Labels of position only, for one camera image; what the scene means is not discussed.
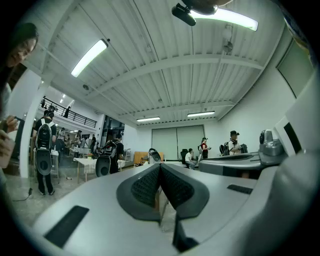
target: black panel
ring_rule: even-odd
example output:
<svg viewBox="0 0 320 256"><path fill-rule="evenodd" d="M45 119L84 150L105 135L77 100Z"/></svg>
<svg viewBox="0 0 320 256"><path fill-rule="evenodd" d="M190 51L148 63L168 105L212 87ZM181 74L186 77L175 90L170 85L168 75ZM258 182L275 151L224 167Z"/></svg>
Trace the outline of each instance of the black panel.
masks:
<svg viewBox="0 0 320 256"><path fill-rule="evenodd" d="M154 208L156 192L160 185L160 164L126 179L116 189L120 206L133 218L160 222L160 213Z"/></svg>
<svg viewBox="0 0 320 256"><path fill-rule="evenodd" d="M180 220L197 217L206 206L210 193L201 182L161 164L161 187Z"/></svg>
<svg viewBox="0 0 320 256"><path fill-rule="evenodd" d="M235 155L228 155L222 156L217 158L207 158L206 160L218 160L218 161L236 161L236 160L247 160L253 158L253 155L249 154L235 154Z"/></svg>
<svg viewBox="0 0 320 256"><path fill-rule="evenodd" d="M240 192L240 193L244 193L244 194L248 194L250 195L253 188L250 188L250 187L245 187L245 186L239 186L239 185L235 185L235 184L231 184L227 187L227 189L230 189L230 190L234 190L234 191L237 191L237 192Z"/></svg>
<svg viewBox="0 0 320 256"><path fill-rule="evenodd" d="M285 130L286 134L288 135L289 140L291 141L294 152L298 153L301 150L301 145L300 145L300 142L298 140L298 137L297 137L294 129L292 128L292 126L289 122L285 125L284 130Z"/></svg>
<svg viewBox="0 0 320 256"><path fill-rule="evenodd" d="M62 248L88 211L88 208L74 206L44 237Z"/></svg>

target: cap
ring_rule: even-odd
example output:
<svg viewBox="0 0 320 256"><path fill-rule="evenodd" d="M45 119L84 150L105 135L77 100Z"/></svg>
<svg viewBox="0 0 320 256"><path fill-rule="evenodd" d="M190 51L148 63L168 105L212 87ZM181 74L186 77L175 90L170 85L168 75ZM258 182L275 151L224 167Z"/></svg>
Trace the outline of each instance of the cap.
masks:
<svg viewBox="0 0 320 256"><path fill-rule="evenodd" d="M240 135L239 132L236 132L235 130L230 131L230 136L232 135Z"/></svg>

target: sliding door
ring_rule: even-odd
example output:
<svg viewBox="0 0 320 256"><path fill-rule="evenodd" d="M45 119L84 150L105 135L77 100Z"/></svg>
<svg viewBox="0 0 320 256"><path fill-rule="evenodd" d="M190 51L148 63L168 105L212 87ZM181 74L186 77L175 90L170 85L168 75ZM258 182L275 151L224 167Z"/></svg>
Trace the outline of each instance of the sliding door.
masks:
<svg viewBox="0 0 320 256"><path fill-rule="evenodd" d="M199 156L198 146L201 144L202 138L205 136L203 125L188 126L176 128L177 141L178 141L178 155L181 159L180 152L182 149L193 149L194 158Z"/></svg>
<svg viewBox="0 0 320 256"><path fill-rule="evenodd" d="M164 159L177 160L177 130L176 128L153 129L152 148L163 152Z"/></svg>

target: woman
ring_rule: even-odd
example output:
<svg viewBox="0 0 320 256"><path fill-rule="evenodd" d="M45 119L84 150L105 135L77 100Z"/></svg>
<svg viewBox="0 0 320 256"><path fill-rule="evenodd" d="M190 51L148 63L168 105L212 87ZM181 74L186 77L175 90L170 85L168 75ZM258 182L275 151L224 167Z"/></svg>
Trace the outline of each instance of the woman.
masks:
<svg viewBox="0 0 320 256"><path fill-rule="evenodd" d="M17 130L17 120L8 116L8 103L11 89L8 84L14 68L21 63L36 47L38 42L37 27L32 23L25 23L15 28L7 45L7 57L0 64L0 120L6 119L7 131L0 130L0 155L8 155L6 139L12 131ZM6 182L5 175L0 168L0 188Z"/></svg>

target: backpack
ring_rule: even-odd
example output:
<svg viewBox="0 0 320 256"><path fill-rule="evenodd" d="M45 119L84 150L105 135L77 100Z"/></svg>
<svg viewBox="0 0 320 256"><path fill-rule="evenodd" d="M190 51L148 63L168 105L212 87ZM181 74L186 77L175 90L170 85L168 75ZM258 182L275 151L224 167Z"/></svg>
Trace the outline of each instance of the backpack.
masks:
<svg viewBox="0 0 320 256"><path fill-rule="evenodd" d="M44 118L41 119L41 126L38 130L35 147L36 149L47 149L50 150L52 147L52 131L51 127L55 124L54 122L46 123Z"/></svg>

